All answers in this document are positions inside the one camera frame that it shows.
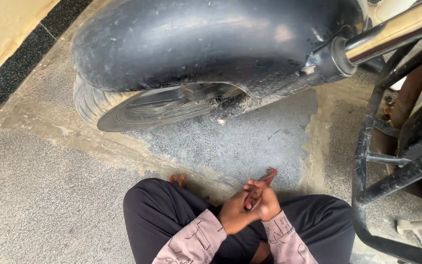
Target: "front wheel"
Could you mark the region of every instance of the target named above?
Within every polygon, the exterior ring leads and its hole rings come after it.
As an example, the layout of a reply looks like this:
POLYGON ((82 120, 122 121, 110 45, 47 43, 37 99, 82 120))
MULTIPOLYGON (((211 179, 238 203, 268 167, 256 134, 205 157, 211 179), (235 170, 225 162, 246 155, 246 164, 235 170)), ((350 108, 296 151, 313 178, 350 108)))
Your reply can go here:
POLYGON ((93 128, 106 132, 132 131, 206 114, 213 110, 215 102, 242 92, 231 85, 213 85, 194 92, 186 87, 168 87, 110 93, 92 87, 76 76, 74 106, 79 116, 93 128))

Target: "chrome fork tube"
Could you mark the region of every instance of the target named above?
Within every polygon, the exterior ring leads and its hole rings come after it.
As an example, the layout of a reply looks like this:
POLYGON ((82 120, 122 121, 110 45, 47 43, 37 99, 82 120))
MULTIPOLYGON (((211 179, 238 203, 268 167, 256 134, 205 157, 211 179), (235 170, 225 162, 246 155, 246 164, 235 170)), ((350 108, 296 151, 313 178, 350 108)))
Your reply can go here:
POLYGON ((421 38, 422 2, 349 39, 345 51, 349 61, 357 66, 421 38))

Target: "hand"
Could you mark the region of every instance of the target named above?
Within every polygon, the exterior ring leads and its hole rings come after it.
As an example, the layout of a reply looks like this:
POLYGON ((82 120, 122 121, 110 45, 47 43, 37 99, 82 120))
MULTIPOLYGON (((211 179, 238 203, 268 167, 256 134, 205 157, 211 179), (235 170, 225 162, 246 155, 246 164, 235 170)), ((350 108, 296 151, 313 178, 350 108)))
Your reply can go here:
POLYGON ((249 184, 243 187, 246 191, 251 191, 257 187, 252 197, 249 199, 249 203, 245 204, 246 208, 251 208, 252 205, 255 205, 260 197, 262 198, 260 203, 257 204, 252 212, 258 214, 258 218, 262 221, 270 221, 273 217, 277 216, 281 212, 281 207, 279 207, 278 198, 274 193, 273 189, 266 185, 264 181, 249 180, 249 184))
POLYGON ((218 219, 227 235, 235 234, 251 222, 260 219, 256 212, 247 212, 243 209, 243 202, 247 195, 249 195, 248 192, 238 192, 222 206, 218 219))

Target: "black pants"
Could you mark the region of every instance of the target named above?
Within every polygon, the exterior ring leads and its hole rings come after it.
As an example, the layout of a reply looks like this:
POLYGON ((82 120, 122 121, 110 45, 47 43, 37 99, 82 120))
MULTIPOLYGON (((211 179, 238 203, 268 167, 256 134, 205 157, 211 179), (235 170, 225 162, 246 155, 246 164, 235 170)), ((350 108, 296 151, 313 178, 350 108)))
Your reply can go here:
MULTIPOLYGON (((282 202, 281 209, 319 264, 348 264, 355 232, 351 207, 329 195, 304 195, 282 202)), ((165 243, 206 208, 218 209, 167 181, 148 178, 125 195, 123 212, 129 243, 137 264, 151 264, 165 243)), ((266 241, 261 221, 228 236, 213 263, 248 264, 260 241, 266 241)))

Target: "black tile border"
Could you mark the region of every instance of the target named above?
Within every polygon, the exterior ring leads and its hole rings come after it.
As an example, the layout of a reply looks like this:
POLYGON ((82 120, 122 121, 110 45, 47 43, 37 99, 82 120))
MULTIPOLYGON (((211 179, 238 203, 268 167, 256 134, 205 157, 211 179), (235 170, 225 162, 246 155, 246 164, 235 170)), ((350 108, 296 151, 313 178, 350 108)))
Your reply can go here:
POLYGON ((0 106, 92 0, 60 0, 0 67, 0 106))

